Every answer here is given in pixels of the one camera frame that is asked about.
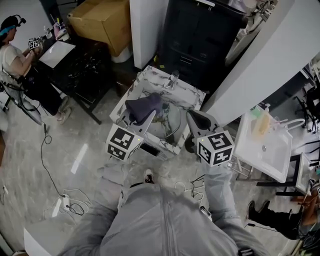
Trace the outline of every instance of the tiled floor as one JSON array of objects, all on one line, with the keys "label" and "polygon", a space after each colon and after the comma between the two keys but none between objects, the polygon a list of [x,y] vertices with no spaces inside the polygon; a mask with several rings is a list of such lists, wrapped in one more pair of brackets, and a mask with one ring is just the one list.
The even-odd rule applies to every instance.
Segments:
[{"label": "tiled floor", "polygon": [[[101,125],[96,124],[76,104],[64,125],[57,124],[54,118],[41,111],[52,136],[52,143],[43,146],[43,160],[60,192],[63,189],[81,189],[90,198],[93,197],[99,176],[96,170],[107,161],[105,141],[112,125],[109,114],[118,100],[116,93],[111,90],[97,106],[95,114],[102,120]],[[9,244],[18,250],[24,248],[24,226],[43,220],[44,209],[51,207],[58,195],[41,164],[43,127],[35,124],[13,104],[10,105],[8,116],[10,125],[4,134],[6,150],[0,168],[0,186],[5,185],[9,194],[4,196],[5,204],[0,205],[0,231]],[[141,149],[133,157],[126,167],[130,170],[125,183],[127,186],[141,181],[147,167],[154,169],[159,183],[170,187],[182,181],[189,188],[189,181],[202,175],[197,157],[185,149],[179,156],[166,162],[157,160]],[[275,211],[288,212],[291,208],[297,208],[290,204],[287,197],[275,197],[273,188],[256,187],[255,183],[240,181],[233,181],[231,187],[236,208],[244,222],[247,221],[247,206],[252,199],[257,201],[257,207],[270,199],[270,208]],[[49,215],[50,210],[46,211],[46,216]],[[278,255],[288,241],[273,231],[247,228],[273,256]]]}]

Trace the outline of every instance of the marble sink counter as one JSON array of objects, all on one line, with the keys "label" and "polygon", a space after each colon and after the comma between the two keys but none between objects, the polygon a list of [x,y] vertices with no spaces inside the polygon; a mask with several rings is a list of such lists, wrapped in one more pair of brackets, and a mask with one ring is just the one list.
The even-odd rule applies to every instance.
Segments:
[{"label": "marble sink counter", "polygon": [[154,92],[159,93],[163,101],[162,112],[153,119],[144,135],[143,143],[148,145],[147,152],[161,160],[170,159],[180,153],[190,132],[186,113],[188,110],[199,110],[206,96],[201,90],[180,79],[173,90],[164,88],[169,77],[169,74],[147,66],[110,114],[115,123],[126,110],[126,100],[136,100]]}]

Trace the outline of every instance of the gray hoodie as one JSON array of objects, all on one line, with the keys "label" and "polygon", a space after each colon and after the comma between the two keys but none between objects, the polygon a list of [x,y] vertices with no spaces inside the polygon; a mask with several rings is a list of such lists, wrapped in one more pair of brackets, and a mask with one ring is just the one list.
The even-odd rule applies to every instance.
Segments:
[{"label": "gray hoodie", "polygon": [[233,256],[245,248],[268,256],[241,223],[230,188],[232,171],[223,164],[203,165],[212,221],[199,203],[158,184],[128,191],[118,211],[122,173],[106,165],[92,207],[74,230],[60,256]]}]

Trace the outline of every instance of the person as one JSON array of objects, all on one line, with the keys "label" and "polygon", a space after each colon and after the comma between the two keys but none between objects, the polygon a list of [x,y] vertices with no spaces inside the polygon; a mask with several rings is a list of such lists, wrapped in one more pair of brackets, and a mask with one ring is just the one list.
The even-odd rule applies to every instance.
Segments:
[{"label": "person", "polygon": [[41,75],[32,66],[32,61],[39,54],[39,47],[22,52],[10,44],[14,40],[17,27],[20,26],[15,16],[6,18],[0,27],[0,71],[5,71],[18,80],[24,77],[22,83],[25,95],[39,101],[45,110],[55,116],[63,124],[71,114],[69,97],[61,99],[60,94],[50,84],[47,77]]},{"label": "person", "polygon": [[306,199],[304,199],[303,196],[302,198],[297,197],[292,200],[293,202],[307,204],[303,212],[274,212],[268,209],[270,201],[266,201],[263,206],[256,211],[255,202],[251,201],[248,206],[247,217],[249,220],[277,230],[290,240],[298,240],[304,233],[308,232],[301,231],[304,226],[312,226],[313,224],[320,223],[320,209],[317,206],[320,202],[318,187],[319,182],[312,186],[311,196],[307,196]]},{"label": "person", "polygon": [[145,171],[145,183],[120,196],[122,166],[107,164],[89,212],[59,256],[269,255],[244,229],[236,212],[232,171],[226,164],[202,167],[211,219],[193,198],[157,184],[150,169]]}]

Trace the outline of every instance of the white t-shirt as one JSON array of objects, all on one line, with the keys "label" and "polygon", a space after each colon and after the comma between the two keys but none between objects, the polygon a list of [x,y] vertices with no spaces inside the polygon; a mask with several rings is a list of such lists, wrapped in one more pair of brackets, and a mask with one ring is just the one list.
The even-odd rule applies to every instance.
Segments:
[{"label": "white t-shirt", "polygon": [[11,44],[2,46],[0,48],[0,71],[2,71],[3,68],[8,74],[14,76],[15,78],[19,78],[20,75],[10,67],[11,63],[16,57],[19,57],[22,63],[26,61],[26,57],[17,47]]}]

